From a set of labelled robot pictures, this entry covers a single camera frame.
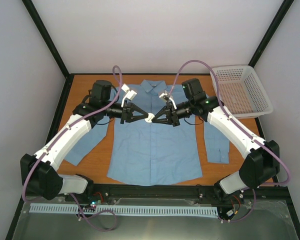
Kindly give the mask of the round floral brooch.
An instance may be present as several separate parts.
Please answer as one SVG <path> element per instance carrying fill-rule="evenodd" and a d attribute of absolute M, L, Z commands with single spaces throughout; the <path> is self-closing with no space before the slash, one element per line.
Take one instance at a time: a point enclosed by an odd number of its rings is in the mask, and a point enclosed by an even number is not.
<path fill-rule="evenodd" d="M 147 118 L 145 118 L 144 120 L 147 122 L 147 123 L 152 123 L 152 119 L 155 117 L 155 115 L 153 113 L 148 113 L 148 116 Z"/>

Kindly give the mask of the light blue shirt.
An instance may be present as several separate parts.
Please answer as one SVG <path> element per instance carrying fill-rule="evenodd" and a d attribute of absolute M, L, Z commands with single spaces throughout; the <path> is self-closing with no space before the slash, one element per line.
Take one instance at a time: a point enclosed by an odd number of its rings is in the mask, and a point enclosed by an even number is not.
<path fill-rule="evenodd" d="M 165 81 L 143 80 L 130 84 L 137 92 L 133 103 L 156 114 L 164 102 L 159 94 L 169 92 L 172 85 Z M 106 136 L 110 118 L 104 116 L 68 152 L 65 160 L 77 166 Z M 207 161 L 229 164 L 230 141 L 214 126 L 204 123 Z M 133 123 L 114 122 L 114 140 L 107 177 L 128 185 L 173 185 L 203 176 L 199 159 L 195 126 L 181 122 L 180 126 L 138 120 Z"/>

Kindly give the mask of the white plastic basket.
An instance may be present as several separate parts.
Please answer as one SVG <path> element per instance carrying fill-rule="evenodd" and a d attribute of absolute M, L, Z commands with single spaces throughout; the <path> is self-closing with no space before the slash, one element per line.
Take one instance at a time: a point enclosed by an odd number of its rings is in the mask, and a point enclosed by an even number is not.
<path fill-rule="evenodd" d="M 273 105 L 254 68 L 248 65 L 214 67 L 215 93 L 237 119 L 271 114 Z"/>

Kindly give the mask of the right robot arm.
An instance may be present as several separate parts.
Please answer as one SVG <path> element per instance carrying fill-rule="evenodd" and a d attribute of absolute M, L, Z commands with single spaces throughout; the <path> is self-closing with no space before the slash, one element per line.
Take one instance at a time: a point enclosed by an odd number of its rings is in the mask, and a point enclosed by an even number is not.
<path fill-rule="evenodd" d="M 251 132 L 216 96 L 208 97 L 197 78 L 184 81 L 181 86 L 187 101 L 176 104 L 171 94 L 162 92 L 159 98 L 165 106 L 151 121 L 177 127 L 180 119 L 195 115 L 219 130 L 237 148 L 244 162 L 237 172 L 214 184 L 216 199 L 223 201 L 239 190 L 256 189 L 279 173 L 280 148 L 275 141 L 265 141 Z"/>

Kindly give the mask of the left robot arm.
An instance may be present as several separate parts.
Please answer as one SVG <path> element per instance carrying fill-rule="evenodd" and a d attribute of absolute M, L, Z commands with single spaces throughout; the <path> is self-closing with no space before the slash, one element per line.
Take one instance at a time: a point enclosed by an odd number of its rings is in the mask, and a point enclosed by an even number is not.
<path fill-rule="evenodd" d="M 69 151 L 105 116 L 118 118 L 121 124 L 146 119 L 149 114 L 132 102 L 137 92 L 121 83 L 111 100 L 113 84 L 97 80 L 82 102 L 76 106 L 64 127 L 35 154 L 25 154 L 20 160 L 22 198 L 26 192 L 35 193 L 46 200 L 58 195 L 76 194 L 82 201 L 94 195 L 94 182 L 81 174 L 62 175 L 58 169 Z"/>

